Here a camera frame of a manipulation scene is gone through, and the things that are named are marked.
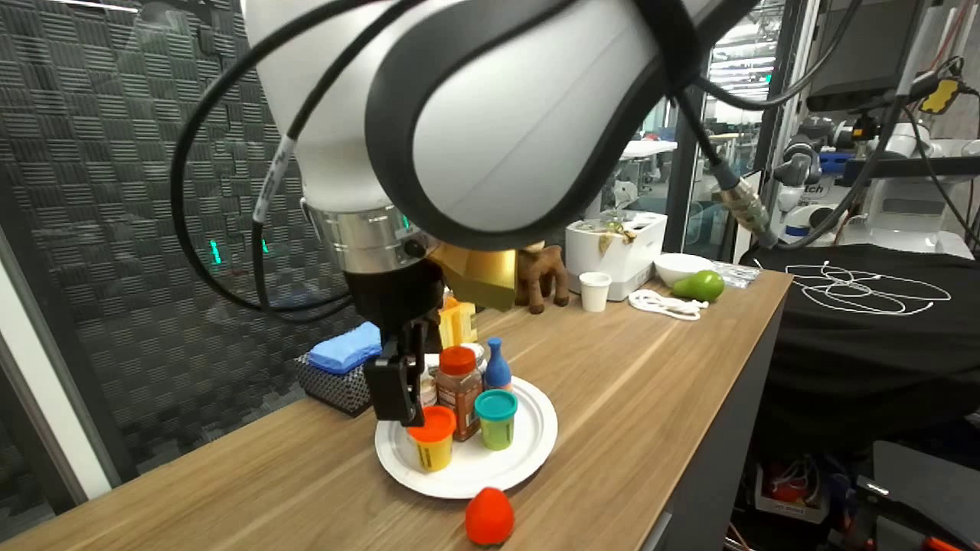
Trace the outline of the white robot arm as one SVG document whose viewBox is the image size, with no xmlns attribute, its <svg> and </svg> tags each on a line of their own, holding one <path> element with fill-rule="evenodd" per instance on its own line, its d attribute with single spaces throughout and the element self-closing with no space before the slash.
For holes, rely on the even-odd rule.
<svg viewBox="0 0 980 551">
<path fill-rule="evenodd" d="M 549 238 L 641 120 L 759 0 L 239 0 L 300 206 L 382 329 L 382 418 L 421 418 L 442 265 Z"/>
</svg>

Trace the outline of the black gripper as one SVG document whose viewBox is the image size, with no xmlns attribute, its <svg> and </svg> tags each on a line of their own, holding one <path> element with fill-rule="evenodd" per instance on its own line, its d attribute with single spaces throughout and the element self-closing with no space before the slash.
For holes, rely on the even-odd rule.
<svg viewBox="0 0 980 551">
<path fill-rule="evenodd" d="M 351 273 L 348 284 L 360 316 L 379 326 L 382 349 L 398 351 L 391 358 L 372 358 L 365 368 L 374 412 L 402 424 L 421 424 L 422 360 L 416 356 L 442 346 L 442 269 L 431 259 L 416 259 L 391 273 Z"/>
</svg>

